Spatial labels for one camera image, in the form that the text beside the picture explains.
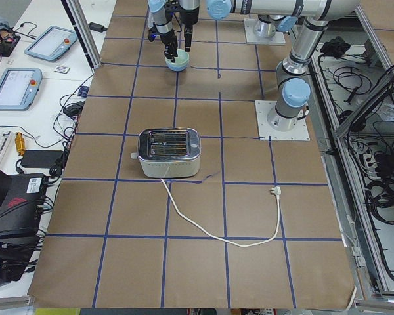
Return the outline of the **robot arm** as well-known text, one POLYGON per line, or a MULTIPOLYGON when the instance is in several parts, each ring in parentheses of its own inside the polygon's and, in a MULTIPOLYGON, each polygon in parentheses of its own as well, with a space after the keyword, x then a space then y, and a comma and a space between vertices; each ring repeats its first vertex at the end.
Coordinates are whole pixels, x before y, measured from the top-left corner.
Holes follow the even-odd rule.
POLYGON ((206 1, 206 10, 214 20, 230 14, 256 14, 270 23, 279 21, 276 28, 304 18, 292 49, 276 68, 280 96, 275 108, 268 114, 272 127, 290 129, 307 104, 311 94, 309 84, 302 79, 311 62, 314 49, 328 28, 330 21, 338 20, 354 11, 358 1, 206 1))
POLYGON ((178 40, 173 29, 171 17, 165 14, 166 1, 148 0, 149 20, 148 20, 148 40, 153 42, 157 36, 160 37, 165 45, 164 56, 172 63, 176 63, 178 57, 178 40))

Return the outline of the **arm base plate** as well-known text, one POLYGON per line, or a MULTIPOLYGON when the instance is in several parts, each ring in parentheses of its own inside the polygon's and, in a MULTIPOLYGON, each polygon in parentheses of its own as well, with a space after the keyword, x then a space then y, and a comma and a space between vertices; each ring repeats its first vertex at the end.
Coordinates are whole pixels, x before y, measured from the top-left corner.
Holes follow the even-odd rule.
POLYGON ((276 112, 276 101, 255 101, 255 113, 261 140, 310 141, 304 111, 293 118, 284 118, 276 112))
POLYGON ((284 33, 277 31, 272 23, 258 19, 245 18, 244 31, 246 43, 254 45, 285 45, 284 33))

